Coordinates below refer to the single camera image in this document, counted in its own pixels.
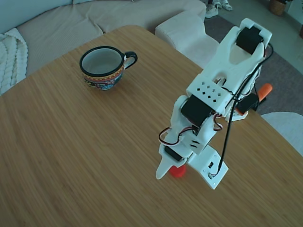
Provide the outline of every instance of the black mug handle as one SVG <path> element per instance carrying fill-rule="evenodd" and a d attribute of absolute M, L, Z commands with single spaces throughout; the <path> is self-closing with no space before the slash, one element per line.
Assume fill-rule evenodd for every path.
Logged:
<path fill-rule="evenodd" d="M 138 60 L 137 54 L 133 51 L 125 52 L 125 56 L 126 56 L 126 58 L 132 58 L 132 59 L 129 59 L 129 60 L 125 61 L 125 69 L 134 65 Z"/>

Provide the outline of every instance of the mug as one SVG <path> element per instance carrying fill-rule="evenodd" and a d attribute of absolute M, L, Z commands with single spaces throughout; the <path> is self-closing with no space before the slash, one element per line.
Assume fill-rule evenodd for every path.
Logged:
<path fill-rule="evenodd" d="M 112 46 L 99 46 L 81 57 L 80 68 L 86 83 L 105 91 L 116 85 L 124 70 L 134 65 L 137 60 L 135 52 L 122 53 Z"/>

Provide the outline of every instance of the person's feet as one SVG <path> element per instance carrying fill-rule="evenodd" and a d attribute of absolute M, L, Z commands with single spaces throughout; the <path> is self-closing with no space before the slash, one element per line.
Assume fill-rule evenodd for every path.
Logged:
<path fill-rule="evenodd" d="M 222 5 L 223 9 L 232 11 L 232 6 L 229 4 L 228 0 L 220 0 L 220 4 Z"/>
<path fill-rule="evenodd" d="M 208 4 L 206 7 L 206 18 L 212 18 L 218 15 L 218 6 L 214 6 L 213 4 Z"/>
<path fill-rule="evenodd" d="M 221 2 L 219 0 L 213 0 L 212 4 L 217 8 L 222 8 Z"/>

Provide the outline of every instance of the white robotic arm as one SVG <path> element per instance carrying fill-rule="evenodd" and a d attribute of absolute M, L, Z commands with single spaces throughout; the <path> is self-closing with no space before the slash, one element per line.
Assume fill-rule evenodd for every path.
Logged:
<path fill-rule="evenodd" d="M 172 166 L 187 163 L 211 188 L 216 188 L 228 167 L 223 162 L 217 172 L 220 156 L 208 145 L 216 134 L 215 114 L 229 118 L 235 94 L 249 75 L 238 99 L 250 93 L 260 70 L 256 67 L 264 60 L 271 36 L 268 30 L 250 19 L 244 19 L 240 27 L 229 31 L 215 56 L 186 89 L 187 96 L 180 96 L 174 105 L 171 127 L 159 148 L 162 160 L 156 172 L 157 179 Z M 233 121 L 244 119 L 247 113 L 232 113 Z"/>

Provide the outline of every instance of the white blanket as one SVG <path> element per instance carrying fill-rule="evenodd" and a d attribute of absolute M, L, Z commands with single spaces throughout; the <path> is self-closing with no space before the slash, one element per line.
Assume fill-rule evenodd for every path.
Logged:
<path fill-rule="evenodd" d="M 0 95 L 25 78 L 27 44 L 16 28 L 0 34 Z"/>

